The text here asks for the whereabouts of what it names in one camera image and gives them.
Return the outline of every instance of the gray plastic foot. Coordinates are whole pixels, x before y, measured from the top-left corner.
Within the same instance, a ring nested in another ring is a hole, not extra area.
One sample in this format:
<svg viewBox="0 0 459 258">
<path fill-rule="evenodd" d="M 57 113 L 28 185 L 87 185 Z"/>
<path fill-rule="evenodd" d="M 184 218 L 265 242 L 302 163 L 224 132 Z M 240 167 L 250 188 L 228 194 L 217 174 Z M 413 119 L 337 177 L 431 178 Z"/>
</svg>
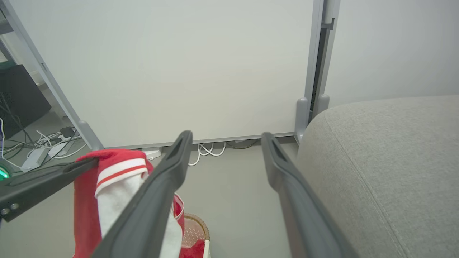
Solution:
<svg viewBox="0 0 459 258">
<path fill-rule="evenodd" d="M 309 101 L 307 98 L 301 98 L 297 101 L 297 116 L 295 118 L 295 139 L 300 144 L 304 130 L 309 121 Z"/>
<path fill-rule="evenodd" d="M 325 109 L 328 109 L 328 104 L 330 103 L 330 96 L 328 96 L 327 94 L 322 94 L 319 96 L 317 101 L 317 114 L 319 114 Z"/>
</svg>

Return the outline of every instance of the metal frame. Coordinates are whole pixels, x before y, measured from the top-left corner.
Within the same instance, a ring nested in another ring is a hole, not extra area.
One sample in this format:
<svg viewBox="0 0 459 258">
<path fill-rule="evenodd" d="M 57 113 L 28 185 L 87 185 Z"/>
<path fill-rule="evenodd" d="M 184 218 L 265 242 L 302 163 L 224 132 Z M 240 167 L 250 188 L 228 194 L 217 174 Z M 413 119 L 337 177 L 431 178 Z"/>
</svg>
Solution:
<svg viewBox="0 0 459 258">
<path fill-rule="evenodd" d="M 3 13 L 0 13 L 0 34 L 6 34 L 11 31 L 13 31 L 13 28 L 11 28 Z"/>
<path fill-rule="evenodd" d="M 276 136 L 292 136 L 294 135 L 297 142 L 301 140 L 301 137 L 308 125 L 309 114 L 310 114 L 310 100 L 312 97 L 314 76 L 317 65 L 318 49 L 319 49 L 319 39 L 320 39 L 320 29 L 322 26 L 322 16 L 324 10 L 324 1 L 325 0 L 313 0 L 313 18 L 311 25 L 311 37 L 309 45 L 309 55 L 308 55 L 308 68 L 306 70 L 306 83 L 304 97 L 300 98 L 297 102 L 297 112 L 295 119 L 295 132 L 291 133 L 281 133 L 275 134 Z M 82 135 L 84 141 L 90 149 L 99 150 L 104 149 L 104 146 L 100 140 L 95 135 L 94 131 L 91 129 L 89 124 L 78 117 L 78 114 L 73 109 L 72 105 L 65 97 L 62 89 L 59 87 L 59 84 L 54 79 L 53 75 L 49 71 L 46 63 L 39 54 L 37 48 L 32 42 L 31 38 L 27 34 L 24 26 L 22 25 L 19 17 L 14 11 L 13 6 L 9 0 L 0 0 L 0 8 L 5 14 L 9 24 L 16 32 L 20 41 L 24 43 L 26 51 L 30 51 L 30 54 L 34 57 L 32 61 L 37 67 L 40 75 L 45 80 L 46 84 L 50 88 L 52 94 L 57 99 L 58 103 L 63 108 L 65 114 L 69 117 L 70 121 L 74 124 L 77 130 Z M 208 139 L 208 140 L 199 140 L 193 141 L 193 143 L 206 143 L 206 142 L 216 142 L 216 141 L 229 141 L 229 140 L 247 140 L 247 139 L 258 139 L 261 138 L 261 135 L 250 135 L 243 137 L 230 137 L 230 138 L 220 138 L 220 139 Z M 145 147 L 158 147 L 158 146 L 169 146 L 172 145 L 172 142 L 167 143 L 157 143 L 157 144 L 145 144 L 145 145 L 133 145 L 133 146 L 117 146 L 110 148 L 145 148 Z"/>
<path fill-rule="evenodd" d="M 1 39 L 0 39 L 0 52 L 2 52 L 2 54 L 5 56 L 5 58 L 8 61 L 13 61 L 14 63 L 16 63 L 16 61 L 14 60 L 14 58 L 11 56 L 10 52 L 6 48 L 5 43 Z"/>
<path fill-rule="evenodd" d="M 37 48 L 32 42 L 32 39 L 29 37 L 26 29 L 19 20 L 19 17 L 17 16 L 13 6 L 11 5 L 11 2 L 9 0 L 0 0 L 0 9 L 3 11 L 6 19 L 13 28 L 19 40 L 24 43 L 24 49 L 26 50 L 26 52 L 28 52 L 27 54 L 29 56 L 34 57 L 31 58 L 32 62 L 36 66 L 40 75 L 43 77 L 43 80 L 45 80 L 54 97 L 57 99 L 59 105 L 61 105 L 61 107 L 63 108 L 65 114 L 68 116 L 68 118 L 75 126 L 75 128 L 78 130 L 78 132 L 80 132 L 85 143 L 89 146 L 91 150 L 103 149 L 104 146 L 101 144 L 97 136 L 94 134 L 91 127 L 88 125 L 88 123 L 86 123 L 78 117 L 72 105 L 65 97 L 62 89 L 57 84 L 56 79 L 54 79 L 53 75 L 51 74 L 44 60 L 39 54 Z"/>
<path fill-rule="evenodd" d="M 306 71 L 306 85 L 304 97 L 297 101 L 297 113 L 295 119 L 295 139 L 299 144 L 303 137 L 304 130 L 308 126 L 310 103 L 313 94 L 314 77 L 319 54 L 320 29 L 324 11 L 324 0 L 314 0 L 313 18 L 311 24 L 311 38 L 309 43 L 308 69 Z"/>
<path fill-rule="evenodd" d="M 328 108 L 330 97 L 325 92 L 325 85 L 327 83 L 328 70 L 330 68 L 331 53 L 333 50 L 333 43 L 335 42 L 336 27 L 338 24 L 338 14 L 340 9 L 341 0 L 326 0 L 326 14 L 324 20 L 331 21 L 330 24 L 324 24 L 323 28 L 327 28 L 324 52 L 322 55 L 322 63 L 319 72 L 319 79 L 317 85 L 316 99 L 313 107 L 313 118 L 320 112 Z"/>
</svg>

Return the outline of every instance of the black cable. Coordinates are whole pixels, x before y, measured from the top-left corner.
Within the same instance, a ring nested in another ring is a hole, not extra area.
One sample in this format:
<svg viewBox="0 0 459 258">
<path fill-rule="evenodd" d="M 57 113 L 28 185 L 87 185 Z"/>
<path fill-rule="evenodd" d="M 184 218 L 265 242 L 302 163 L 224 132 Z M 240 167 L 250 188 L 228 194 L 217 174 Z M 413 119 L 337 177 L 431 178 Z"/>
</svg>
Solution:
<svg viewBox="0 0 459 258">
<path fill-rule="evenodd" d="M 18 143 L 18 144 L 16 144 L 16 145 L 12 145 L 12 146 L 5 146 L 5 147 L 3 147 L 3 151 L 14 150 L 14 149 L 17 148 L 18 145 L 23 146 L 24 144 L 23 144 L 23 143 Z"/>
<path fill-rule="evenodd" d="M 61 141 L 61 142 L 58 142 L 56 145 L 58 145 L 58 144 L 60 144 L 60 143 L 66 143 L 66 142 L 68 142 L 68 141 L 79 140 L 79 139 L 81 139 L 81 138 L 78 138 L 78 139 L 71 139 L 71 140 L 63 140 L 63 141 Z M 30 148 L 32 148 L 32 149 L 36 148 L 36 146 L 32 146 L 32 145 L 29 145 L 29 144 L 24 144 L 23 142 L 20 142 L 20 141 L 17 141 L 17 140 L 10 140 L 10 141 L 14 141 L 14 142 L 18 142 L 18 143 L 22 144 L 22 145 L 21 145 L 21 149 L 23 149 L 25 146 L 28 146 L 28 147 L 30 147 Z M 15 146 L 16 146 L 16 145 L 3 148 L 3 149 L 4 149 L 3 155 L 8 154 L 8 153 L 10 153 L 10 152 L 13 152 L 13 151 L 15 150 Z"/>
<path fill-rule="evenodd" d="M 72 140 L 72 138 L 73 138 L 73 135 L 72 135 L 72 137 L 70 137 L 70 139 L 68 140 L 68 142 L 64 145 L 64 147 L 62 148 L 62 150 L 65 149 L 65 147 L 67 147 L 68 143 Z M 51 160 L 53 160 L 53 158 L 57 157 L 57 155 L 58 155 L 59 153 L 60 153 L 60 151 L 58 151 L 58 152 L 57 152 L 54 156 L 52 156 L 49 160 L 43 162 L 43 163 L 41 164 L 41 166 L 43 166 L 43 165 L 45 165 L 46 163 L 48 163 L 48 162 L 50 162 Z"/>
<path fill-rule="evenodd" d="M 244 146 L 244 147 L 236 147 L 234 145 L 229 144 L 228 142 L 226 142 L 226 144 L 228 144 L 233 149 L 243 150 L 243 149 L 247 149 L 247 148 L 252 147 L 255 143 L 257 143 L 257 141 L 258 141 L 258 139 L 255 139 L 255 141 L 252 144 L 250 144 L 249 146 Z"/>
<path fill-rule="evenodd" d="M 24 149 L 24 145 L 21 146 L 21 148 L 13 154 L 13 156 L 9 157 L 9 158 L 5 158 L 6 160 L 10 160 L 12 158 L 14 158 L 18 153 L 20 153 L 22 150 Z"/>
<path fill-rule="evenodd" d="M 11 118 L 13 119 L 13 121 L 19 126 L 19 128 L 26 134 L 26 136 L 29 138 L 29 140 L 31 142 L 33 142 L 32 138 L 30 137 L 30 135 L 26 132 L 26 130 L 24 129 L 24 127 L 21 125 L 20 122 L 16 121 L 16 119 L 14 118 L 14 115 L 13 115 L 13 112 L 11 112 L 11 109 L 10 107 L 8 106 L 8 104 L 6 103 L 6 99 L 5 99 L 5 96 L 3 96 L 3 92 L 0 91 L 0 97 L 2 98 L 2 101 L 3 101 L 3 104 L 6 106 L 6 108 L 8 109 L 8 112 L 10 113 L 11 115 Z"/>
<path fill-rule="evenodd" d="M 3 111 L 5 111 L 6 113 L 8 113 L 10 116 L 15 116 L 19 120 L 19 116 L 15 115 L 15 114 L 12 114 L 8 110 L 6 110 L 2 105 L 0 105 L 0 108 L 3 109 Z"/>
<path fill-rule="evenodd" d="M 34 145 L 29 145 L 29 143 L 21 142 L 21 141 L 18 141 L 18 140 L 9 140 L 9 141 L 21 143 L 22 145 L 25 145 L 25 146 L 29 146 L 29 147 L 35 148 Z"/>
</svg>

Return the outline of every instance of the gray sofa cushion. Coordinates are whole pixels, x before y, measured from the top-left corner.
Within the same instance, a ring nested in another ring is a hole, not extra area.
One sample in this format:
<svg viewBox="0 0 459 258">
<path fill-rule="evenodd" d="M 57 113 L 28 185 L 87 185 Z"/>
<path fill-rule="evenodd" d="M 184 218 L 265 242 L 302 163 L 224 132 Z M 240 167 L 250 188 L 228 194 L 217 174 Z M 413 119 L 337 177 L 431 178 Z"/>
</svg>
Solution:
<svg viewBox="0 0 459 258">
<path fill-rule="evenodd" d="M 361 257 L 459 257 L 459 95 L 326 110 L 297 165 Z"/>
</svg>

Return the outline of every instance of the floor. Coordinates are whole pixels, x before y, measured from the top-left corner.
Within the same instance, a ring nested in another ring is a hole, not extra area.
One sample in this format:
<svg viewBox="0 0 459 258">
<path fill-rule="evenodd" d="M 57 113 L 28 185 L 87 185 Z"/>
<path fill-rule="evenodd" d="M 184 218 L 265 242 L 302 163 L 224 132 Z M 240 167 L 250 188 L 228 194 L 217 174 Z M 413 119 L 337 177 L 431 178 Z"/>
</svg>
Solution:
<svg viewBox="0 0 459 258">
<path fill-rule="evenodd" d="M 36 129 L 49 134 L 69 125 L 68 119 L 60 119 L 55 112 L 50 112 L 27 131 L 38 138 Z M 14 137 L 23 140 L 21 133 Z M 298 145 L 293 137 L 280 138 L 280 142 L 286 153 L 295 159 Z M 81 140 L 70 151 L 82 144 Z M 216 144 L 216 152 L 222 145 Z M 86 147 L 72 157 L 49 164 L 70 162 L 88 151 Z M 11 161 L 23 162 L 27 152 L 22 151 Z M 192 162 L 196 156 L 194 146 Z M 153 165 L 160 160 L 161 157 L 153 160 Z M 219 157 L 201 157 L 196 166 L 189 167 L 178 193 L 185 203 L 185 212 L 201 217 L 208 226 L 212 257 L 290 257 L 279 199 L 268 185 L 259 143 L 242 150 L 228 148 Z M 72 184 L 1 225 L 2 257 L 70 258 L 73 250 Z"/>
</svg>

